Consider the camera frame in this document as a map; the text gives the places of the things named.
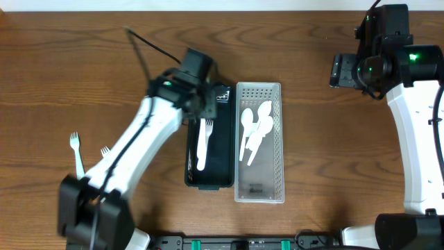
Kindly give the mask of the white plastic spoon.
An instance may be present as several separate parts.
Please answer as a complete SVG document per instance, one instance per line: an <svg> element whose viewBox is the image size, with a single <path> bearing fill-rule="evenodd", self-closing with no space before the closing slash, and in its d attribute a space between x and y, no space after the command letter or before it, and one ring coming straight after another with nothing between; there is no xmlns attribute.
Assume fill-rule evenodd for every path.
<svg viewBox="0 0 444 250"><path fill-rule="evenodd" d="M246 138L251 133L253 126L253 111L250 108L246 108L241 114L241 124L244 128L242 135L241 146L239 150L239 160L242 161L244 157L244 151L246 147Z"/></svg>
<svg viewBox="0 0 444 250"><path fill-rule="evenodd" d="M247 149L250 149L252 153L248 159L247 166L250 166L252 164L258 148L262 143L262 139L266 136L267 133L271 132L272 128L273 118L271 116L267 116L261 121L259 128L250 136L249 141L247 142Z"/></svg>

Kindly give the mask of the white plastic spoon diagonal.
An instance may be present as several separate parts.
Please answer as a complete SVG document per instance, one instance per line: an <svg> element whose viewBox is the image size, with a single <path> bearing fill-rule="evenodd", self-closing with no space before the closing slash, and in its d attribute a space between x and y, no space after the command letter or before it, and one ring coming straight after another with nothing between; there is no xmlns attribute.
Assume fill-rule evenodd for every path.
<svg viewBox="0 0 444 250"><path fill-rule="evenodd" d="M253 150L253 145L255 143L255 133L261 126L261 123L270 115L272 101L263 102L257 109L258 121L253 125L249 140L246 143L246 148Z"/></svg>

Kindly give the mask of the white plastic utensil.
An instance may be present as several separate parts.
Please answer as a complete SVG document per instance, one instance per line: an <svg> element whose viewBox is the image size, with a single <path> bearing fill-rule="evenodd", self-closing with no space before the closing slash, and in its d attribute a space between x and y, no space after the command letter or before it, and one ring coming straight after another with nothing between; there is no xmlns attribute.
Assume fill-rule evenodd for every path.
<svg viewBox="0 0 444 250"><path fill-rule="evenodd" d="M110 149L108 148L108 147L103 147L102 149L101 149L101 155L102 155L102 157L104 158L104 157L106 157L107 156L107 154L110 152Z"/></svg>

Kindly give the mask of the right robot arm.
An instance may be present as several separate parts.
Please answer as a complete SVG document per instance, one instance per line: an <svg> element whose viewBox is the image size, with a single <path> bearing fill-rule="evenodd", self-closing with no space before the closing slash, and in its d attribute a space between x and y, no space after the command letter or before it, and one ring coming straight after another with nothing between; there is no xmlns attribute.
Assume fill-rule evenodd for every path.
<svg viewBox="0 0 444 250"><path fill-rule="evenodd" d="M376 1L355 29L356 53L334 58L330 86L386 99L398 132L404 212L340 232L342 249L443 248L443 52L418 45L405 4Z"/></svg>

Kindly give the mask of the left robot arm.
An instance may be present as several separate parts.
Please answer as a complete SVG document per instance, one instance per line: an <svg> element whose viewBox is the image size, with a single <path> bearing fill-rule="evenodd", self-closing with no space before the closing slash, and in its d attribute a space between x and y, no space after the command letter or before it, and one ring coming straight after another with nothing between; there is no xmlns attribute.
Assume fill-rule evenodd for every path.
<svg viewBox="0 0 444 250"><path fill-rule="evenodd" d="M182 64L149 81L139 110L110 152L82 177L60 184L58 234L67 249L147 249L129 203L148 165L184 119L216 116L216 63L188 49Z"/></svg>

